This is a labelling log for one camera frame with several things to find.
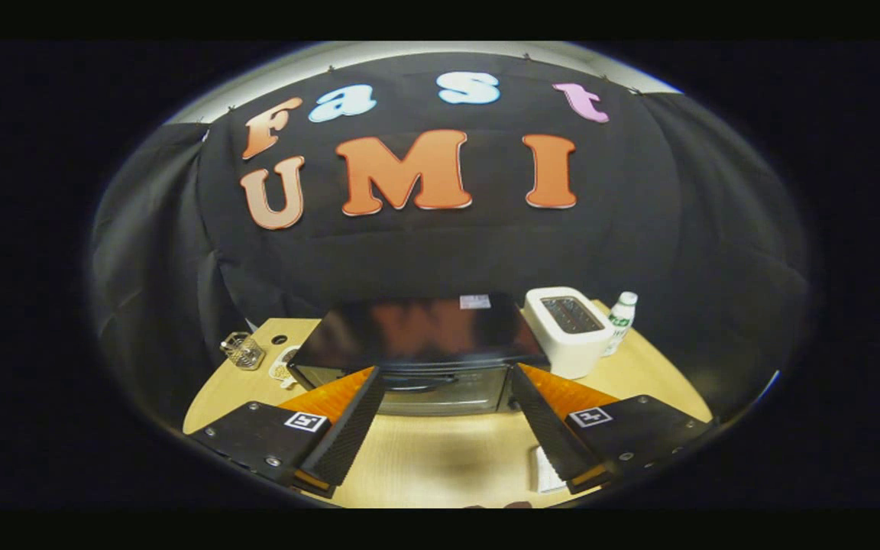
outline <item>wooden table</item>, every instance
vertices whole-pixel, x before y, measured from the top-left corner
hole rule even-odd
[[[608,307],[594,304],[604,314]],[[301,345],[317,319],[270,319],[254,340],[266,351],[259,369],[242,371],[229,361],[192,401],[183,432],[192,434],[235,408],[256,400],[280,405],[304,393],[299,383],[288,390],[268,375],[273,359],[290,345]],[[276,335],[287,341],[271,344]],[[646,393],[703,422],[712,413],[688,380],[636,330],[618,351],[601,358],[579,383],[624,400]],[[521,412],[454,417],[378,415],[369,429],[345,483],[331,499],[308,497],[346,508],[503,508],[528,501],[535,508],[560,504],[591,491],[540,494],[534,488],[531,450],[538,446]]]

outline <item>bottle cap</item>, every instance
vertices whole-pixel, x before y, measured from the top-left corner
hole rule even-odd
[[[624,304],[624,306],[633,306],[633,304],[636,304],[636,294],[635,293],[621,293],[620,303]]]

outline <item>pink letter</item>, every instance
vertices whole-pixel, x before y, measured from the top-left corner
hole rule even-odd
[[[605,112],[597,111],[593,107],[593,103],[590,103],[590,100],[600,101],[600,97],[583,90],[583,86],[579,84],[552,84],[552,87],[565,94],[565,98],[569,100],[569,107],[572,107],[573,111],[576,111],[582,118],[600,123],[609,121],[610,118]]]

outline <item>toaster oven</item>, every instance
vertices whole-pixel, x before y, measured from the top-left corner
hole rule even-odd
[[[340,303],[287,362],[314,390],[371,365],[380,414],[453,416],[515,410],[509,366],[548,358],[506,293]]]

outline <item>toaster oven door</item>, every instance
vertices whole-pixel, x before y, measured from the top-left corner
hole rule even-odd
[[[320,367],[297,369],[314,387],[346,374]],[[506,377],[506,365],[457,372],[383,372],[387,392],[378,412],[401,416],[493,413],[498,410]]]

